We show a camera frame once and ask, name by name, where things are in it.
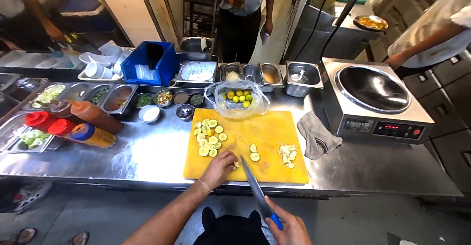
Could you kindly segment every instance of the metal rack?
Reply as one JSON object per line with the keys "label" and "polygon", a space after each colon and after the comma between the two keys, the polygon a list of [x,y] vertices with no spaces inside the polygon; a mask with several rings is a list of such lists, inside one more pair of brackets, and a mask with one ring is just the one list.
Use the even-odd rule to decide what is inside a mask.
{"label": "metal rack", "polygon": [[[216,12],[218,0],[184,0],[183,31],[185,37],[205,36],[215,37]],[[208,8],[206,12],[199,8]]]}

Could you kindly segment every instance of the plastic bag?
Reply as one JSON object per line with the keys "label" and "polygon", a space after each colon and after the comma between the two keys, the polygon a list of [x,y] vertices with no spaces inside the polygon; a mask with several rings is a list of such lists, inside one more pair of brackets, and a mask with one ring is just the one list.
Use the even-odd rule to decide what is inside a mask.
{"label": "plastic bag", "polygon": [[[250,91],[254,102],[251,103],[248,108],[244,108],[241,102],[234,103],[232,100],[222,98],[223,94],[227,94],[227,92],[230,91],[235,93],[238,90]],[[211,93],[214,94],[215,102],[208,98],[208,95]],[[240,119],[256,114],[264,115],[270,104],[267,96],[263,94],[262,90],[255,82],[244,79],[231,79],[213,83],[204,88],[204,97],[212,103],[214,109],[221,116],[228,118]]]}

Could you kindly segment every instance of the red cap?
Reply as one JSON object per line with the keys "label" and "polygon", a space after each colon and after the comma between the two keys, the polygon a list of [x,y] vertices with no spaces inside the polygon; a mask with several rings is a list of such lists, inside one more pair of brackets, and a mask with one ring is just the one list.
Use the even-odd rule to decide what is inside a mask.
{"label": "red cap", "polygon": [[76,124],[67,119],[59,119],[49,127],[48,133],[63,137],[72,132],[75,126]]}
{"label": "red cap", "polygon": [[33,112],[25,116],[25,124],[47,133],[50,125],[58,119],[57,116],[46,111]]}

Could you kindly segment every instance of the plate of food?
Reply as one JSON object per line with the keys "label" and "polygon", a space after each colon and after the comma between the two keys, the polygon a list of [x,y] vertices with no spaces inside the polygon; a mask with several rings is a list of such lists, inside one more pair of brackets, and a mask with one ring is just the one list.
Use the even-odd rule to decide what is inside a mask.
{"label": "plate of food", "polygon": [[360,15],[353,19],[353,23],[365,30],[384,31],[389,27],[388,22],[375,15]]}

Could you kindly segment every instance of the blue knife handle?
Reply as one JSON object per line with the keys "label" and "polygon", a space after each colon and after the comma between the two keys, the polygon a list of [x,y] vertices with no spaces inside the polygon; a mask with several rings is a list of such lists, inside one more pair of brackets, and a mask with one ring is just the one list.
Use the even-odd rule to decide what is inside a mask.
{"label": "blue knife handle", "polygon": [[278,226],[279,230],[283,230],[280,218],[275,213],[271,214],[270,219]]}

